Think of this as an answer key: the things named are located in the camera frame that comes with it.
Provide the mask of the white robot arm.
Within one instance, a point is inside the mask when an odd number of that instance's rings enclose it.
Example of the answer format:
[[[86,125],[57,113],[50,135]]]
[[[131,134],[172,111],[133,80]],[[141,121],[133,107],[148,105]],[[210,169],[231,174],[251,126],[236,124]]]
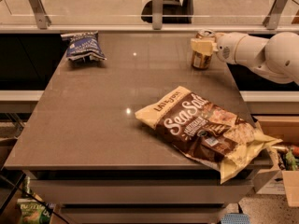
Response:
[[[276,82],[299,85],[299,35],[282,32],[271,38],[244,33],[202,31],[191,39],[192,50],[210,57],[213,53],[224,63],[247,67],[254,74]]]

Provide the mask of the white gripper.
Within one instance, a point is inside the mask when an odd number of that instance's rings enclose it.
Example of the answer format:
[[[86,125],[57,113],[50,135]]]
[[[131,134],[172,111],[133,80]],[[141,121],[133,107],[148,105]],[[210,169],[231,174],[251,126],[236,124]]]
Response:
[[[193,51],[206,56],[211,56],[216,52],[217,57],[225,63],[243,64],[245,60],[237,59],[237,50],[240,42],[248,37],[244,33],[216,33],[216,42],[207,39],[192,38],[191,47]]]

